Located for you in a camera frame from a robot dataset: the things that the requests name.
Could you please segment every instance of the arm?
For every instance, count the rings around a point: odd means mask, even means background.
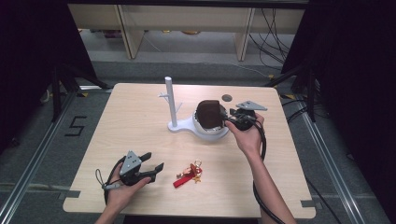
[[[111,181],[120,179],[120,169],[122,163],[120,163],[114,171],[114,175],[111,177]],[[111,189],[108,193],[107,205],[102,215],[96,220],[96,224],[107,224],[113,223],[117,215],[129,204],[134,194],[147,185],[151,180],[150,177],[146,177],[140,180],[133,186],[121,185],[117,189]]]
[[[257,121],[262,125],[264,118],[256,114]],[[230,121],[225,121],[235,136],[236,144],[247,157],[253,174],[256,189],[265,206],[285,223],[296,223],[288,206],[277,189],[267,168],[262,162],[260,149],[262,140],[258,130],[253,126],[246,131],[239,131]],[[262,209],[262,223],[275,223]]]

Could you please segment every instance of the keychain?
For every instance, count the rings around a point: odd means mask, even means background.
[[[177,188],[180,185],[185,184],[189,180],[193,179],[195,184],[197,182],[201,182],[201,169],[202,162],[200,160],[196,160],[194,164],[190,164],[190,167],[183,170],[182,173],[177,175],[178,180],[173,183],[174,187]]]

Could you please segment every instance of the table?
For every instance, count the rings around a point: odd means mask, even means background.
[[[231,86],[173,85],[177,119],[187,119],[203,100],[219,100],[229,110],[250,100],[268,108],[258,111],[265,117],[267,138],[265,164],[290,211],[296,218],[312,218],[314,207],[304,173],[275,89]],[[155,183],[139,190],[123,214],[178,217],[259,217],[252,192],[248,162],[228,132],[215,142],[207,142],[189,132],[171,133],[168,103],[159,97],[165,84],[117,84],[96,127],[87,152],[70,190],[78,198],[66,198],[66,212],[101,213],[105,201],[95,178],[100,169],[107,179],[112,167],[128,150],[141,156],[152,152],[141,171],[164,162]],[[229,94],[231,102],[221,97]],[[202,182],[190,181],[175,189],[176,174],[195,160],[202,161]]]

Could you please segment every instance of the person's right hand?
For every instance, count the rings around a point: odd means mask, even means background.
[[[264,124],[264,117],[256,113],[259,126]],[[260,156],[260,148],[262,145],[262,138],[256,127],[252,126],[246,131],[240,131],[230,121],[226,120],[225,125],[235,136],[236,144],[246,156]]]

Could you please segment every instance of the person's right arm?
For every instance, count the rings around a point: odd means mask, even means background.
[[[263,125],[264,118],[256,114],[257,121]],[[238,147],[247,157],[253,174],[256,189],[265,206],[285,223],[296,223],[291,211],[282,198],[267,168],[262,162],[260,155],[262,139],[256,127],[246,131],[239,131],[230,121],[226,121],[227,127],[235,136]],[[262,223],[275,223],[262,209]]]

